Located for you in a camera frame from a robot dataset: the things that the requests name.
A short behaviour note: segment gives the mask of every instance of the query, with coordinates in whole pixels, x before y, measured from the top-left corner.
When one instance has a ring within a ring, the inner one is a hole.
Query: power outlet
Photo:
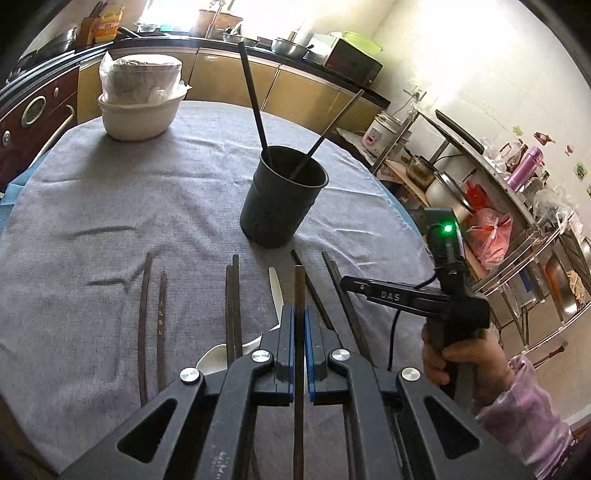
[[[413,96],[417,99],[417,101],[421,101],[425,98],[425,95],[427,94],[426,90],[423,90],[422,88],[418,88],[414,91]]]
[[[416,98],[417,102],[423,100],[423,98],[427,94],[427,91],[425,89],[422,89],[421,87],[419,87],[418,85],[414,85],[413,83],[407,84],[406,87],[402,89],[402,91],[409,94],[411,97]]]
[[[409,94],[410,96],[413,96],[416,89],[417,86],[415,84],[409,83],[405,88],[402,89],[402,91]]]

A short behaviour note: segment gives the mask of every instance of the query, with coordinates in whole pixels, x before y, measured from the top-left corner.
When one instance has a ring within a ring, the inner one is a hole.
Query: metal screw cap
[[[345,350],[344,348],[337,348],[334,352],[331,353],[331,355],[332,358],[338,360],[339,362],[344,362],[345,360],[348,360],[351,357],[349,351]]]
[[[252,353],[251,358],[258,364],[263,364],[271,358],[271,354],[266,350],[256,350]]]
[[[402,378],[408,380],[409,382],[415,382],[421,378],[421,372],[419,372],[416,368],[406,367],[404,370],[402,370]]]
[[[199,380],[199,370],[194,367],[188,367],[181,371],[181,380],[183,383],[192,384]]]

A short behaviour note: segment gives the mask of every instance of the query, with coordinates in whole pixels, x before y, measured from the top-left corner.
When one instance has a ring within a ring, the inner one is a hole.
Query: hand
[[[462,340],[437,352],[429,341],[427,325],[423,326],[423,367],[429,380],[436,385],[447,385],[449,374],[446,362],[476,364],[474,399],[479,407],[492,404],[504,391],[510,389],[515,372],[505,358],[505,352],[492,332],[485,330],[484,338]]]

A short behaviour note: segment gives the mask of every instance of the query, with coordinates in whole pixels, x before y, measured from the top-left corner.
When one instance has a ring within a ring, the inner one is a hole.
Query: round table
[[[317,135],[263,114],[269,144],[307,151]],[[99,119],[67,132],[20,195],[0,239],[0,389],[22,429],[62,471],[140,407],[138,309],[148,289],[148,396],[157,393],[160,272],[168,275],[167,381],[225,341],[225,266],[240,255],[242,337],[277,323],[275,267],[293,300],[295,248],[345,347],[355,349],[320,256],[343,275],[419,283],[433,265],[381,185],[325,141],[315,158],[330,183],[284,248],[250,243],[239,214],[261,147],[250,109],[183,102],[157,138],[124,143]],[[376,363],[385,367],[393,310],[352,295]],[[421,367],[424,319],[402,314],[395,366]],[[347,477],[340,407],[306,405],[306,478]],[[255,450],[263,478],[291,477],[293,411],[259,410]]]

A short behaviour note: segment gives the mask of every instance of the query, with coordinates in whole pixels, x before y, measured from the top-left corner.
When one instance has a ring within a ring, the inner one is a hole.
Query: rice cooker
[[[384,148],[390,144],[401,125],[402,123],[396,120],[393,116],[388,115],[386,112],[381,112],[375,117],[369,129],[365,132],[361,143],[371,154],[379,157],[384,151]],[[398,154],[402,147],[408,142],[410,136],[410,131],[404,133],[401,141],[390,153],[391,157]]]

